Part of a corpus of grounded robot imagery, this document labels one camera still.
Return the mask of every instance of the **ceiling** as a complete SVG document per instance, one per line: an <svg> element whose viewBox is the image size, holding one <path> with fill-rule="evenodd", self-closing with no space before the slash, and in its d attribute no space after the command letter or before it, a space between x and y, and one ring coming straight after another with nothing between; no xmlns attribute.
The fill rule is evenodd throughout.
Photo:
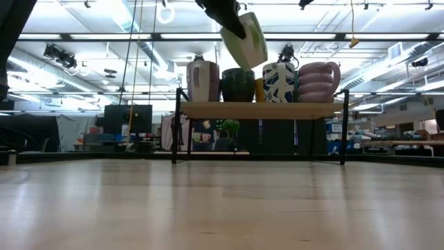
<svg viewBox="0 0 444 250"><path fill-rule="evenodd" d="M352 30L352 8L349 0L315 0L305 10L300 9L297 0L241 0L240 2L247 3L247 10L242 8L240 14L253 11L263 32L338 33ZM444 31L444 1L432 1L434 7L431 10L425 10L428 6L427 0L369 0L367 10L364 10L363 2L354 0L355 32L440 33ZM133 13L136 23L139 24L139 30L144 33L211 33L220 29L220 26L208 18L194 0L167 1L167 8L173 9L173 16L170 16L171 10L163 10L161 1L157 1L157 7L156 1L148 0L143 1L143 4L142 0L89 0L89 5L91 8L86 8L83 0L39 0L23 33L122 33L124 30L118 24L119 20L132 18ZM79 66L81 68L79 72L78 69L61 71L63 70L61 65L53 61L48 62L43 56L47 44L54 44L75 54L79 65L84 67ZM296 57L301 65L316 61L340 63L342 79L346 80L370 69L370 66L378 60L387 57L388 48L396 42L361 42L353 49L348 48L347 42L267 42L269 61L266 63L276 61L279 52L286 44L293 45L298 52ZM37 58L42 70L53 66L60 70L59 77L75 74L73 76L75 79L82 81L86 88L91 88L93 91L117 91L122 83L129 91L132 91L135 83L135 91L138 92L172 92L179 85L185 88L186 64L196 53L203 54L206 60L217 61L221 71L237 67L222 42L154 42L152 47L163 60L175 62L173 70L175 77L153 76L151 61L138 49L136 42L42 41L16 44L16 50L24 52L30 58ZM441 65L440 54L441 51L430 54L434 60L427 69ZM105 78L104 69L116 70L116 78ZM253 70L257 78L262 76L262 65ZM370 86L366 91L375 91L377 89L373 88L377 87L371 87L373 82L384 82L386 85L408 75L405 65L399 64L362 85ZM166 103L159 105L158 108L155 106L154 110L172 109L174 98L174 93L153 95L152 100ZM135 99L139 99L135 103L148 102L142 100L147 99L147 96L136 96ZM130 96L125 96L123 100L130 100Z"/></svg>

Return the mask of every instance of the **pink vase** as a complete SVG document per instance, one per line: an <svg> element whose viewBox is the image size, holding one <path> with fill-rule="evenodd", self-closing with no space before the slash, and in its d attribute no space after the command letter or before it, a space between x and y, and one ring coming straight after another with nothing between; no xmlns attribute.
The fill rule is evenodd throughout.
<svg viewBox="0 0 444 250"><path fill-rule="evenodd" d="M313 62L302 66L299 75L299 102L332 103L341 80L341 70L334 62Z"/></svg>

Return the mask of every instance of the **floor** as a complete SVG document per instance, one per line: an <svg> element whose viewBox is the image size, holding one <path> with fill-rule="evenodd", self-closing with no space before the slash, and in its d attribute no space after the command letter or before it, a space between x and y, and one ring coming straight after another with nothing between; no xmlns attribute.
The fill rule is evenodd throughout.
<svg viewBox="0 0 444 250"><path fill-rule="evenodd" d="M444 170L79 160L0 169L0 249L443 249Z"/></svg>

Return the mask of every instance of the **green ceramic pot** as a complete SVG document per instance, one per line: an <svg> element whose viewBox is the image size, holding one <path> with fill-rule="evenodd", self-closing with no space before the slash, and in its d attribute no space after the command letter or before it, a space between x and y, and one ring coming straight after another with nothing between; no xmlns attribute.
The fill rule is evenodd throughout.
<svg viewBox="0 0 444 250"><path fill-rule="evenodd" d="M222 72L223 101L252 102L256 92L255 73L252 70L227 69Z"/></svg>

